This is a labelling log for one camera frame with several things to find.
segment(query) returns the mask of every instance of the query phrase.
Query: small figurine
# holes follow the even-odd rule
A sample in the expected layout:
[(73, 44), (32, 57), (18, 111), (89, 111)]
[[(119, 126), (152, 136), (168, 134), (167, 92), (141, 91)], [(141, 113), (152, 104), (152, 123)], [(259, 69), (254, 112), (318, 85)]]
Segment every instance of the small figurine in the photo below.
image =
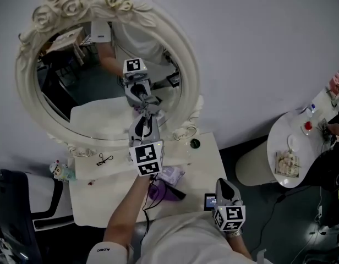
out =
[(59, 161), (53, 162), (50, 165), (50, 171), (58, 181), (68, 182), (76, 180), (75, 172), (69, 169), (66, 164), (59, 164)]

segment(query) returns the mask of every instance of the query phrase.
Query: chair backrest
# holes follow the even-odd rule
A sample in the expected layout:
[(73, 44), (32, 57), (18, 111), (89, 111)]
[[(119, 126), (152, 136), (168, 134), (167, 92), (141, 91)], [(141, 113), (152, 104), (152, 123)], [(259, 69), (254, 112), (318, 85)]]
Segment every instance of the chair backrest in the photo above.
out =
[(29, 203), (28, 178), (23, 172), (0, 171), (0, 226), (12, 252), (28, 263), (42, 263)]
[(58, 75), (54, 70), (48, 70), (41, 91), (60, 110), (60, 112), (70, 119), (70, 111), (73, 107), (78, 106), (78, 103), (64, 88), (62, 88), (59, 83)]
[(74, 58), (74, 53), (69, 50), (52, 51), (41, 57), (45, 65), (51, 66), (54, 70), (66, 67)]

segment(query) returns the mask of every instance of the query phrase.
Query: wristwatch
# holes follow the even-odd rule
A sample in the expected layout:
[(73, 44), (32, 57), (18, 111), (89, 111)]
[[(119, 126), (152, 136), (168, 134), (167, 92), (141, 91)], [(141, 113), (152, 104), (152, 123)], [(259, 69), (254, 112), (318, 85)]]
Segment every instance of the wristwatch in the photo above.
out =
[(235, 238), (235, 237), (237, 237), (239, 235), (243, 235), (242, 229), (236, 230), (234, 232), (226, 233), (226, 237), (227, 238)]

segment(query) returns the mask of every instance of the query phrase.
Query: small screen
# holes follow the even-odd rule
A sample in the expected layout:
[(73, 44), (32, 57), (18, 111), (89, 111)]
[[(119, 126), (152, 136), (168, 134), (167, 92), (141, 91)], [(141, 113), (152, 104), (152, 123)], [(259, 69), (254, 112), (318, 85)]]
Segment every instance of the small screen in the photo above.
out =
[(206, 207), (214, 207), (216, 205), (216, 198), (214, 196), (206, 197)]

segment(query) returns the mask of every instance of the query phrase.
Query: white t-shirt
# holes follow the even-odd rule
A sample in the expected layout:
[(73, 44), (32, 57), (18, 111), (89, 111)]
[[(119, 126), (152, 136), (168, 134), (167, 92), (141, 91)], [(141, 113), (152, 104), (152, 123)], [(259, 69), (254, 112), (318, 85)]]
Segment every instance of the white t-shirt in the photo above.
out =
[[(126, 264), (127, 250), (103, 242), (90, 251), (87, 264)], [(211, 212), (170, 216), (153, 222), (141, 246), (136, 264), (250, 264), (231, 249), (214, 225)]]
[(161, 81), (176, 71), (173, 64), (166, 61), (161, 43), (151, 35), (122, 23), (112, 23), (112, 28), (116, 59), (121, 65), (126, 59), (142, 58), (152, 83)]

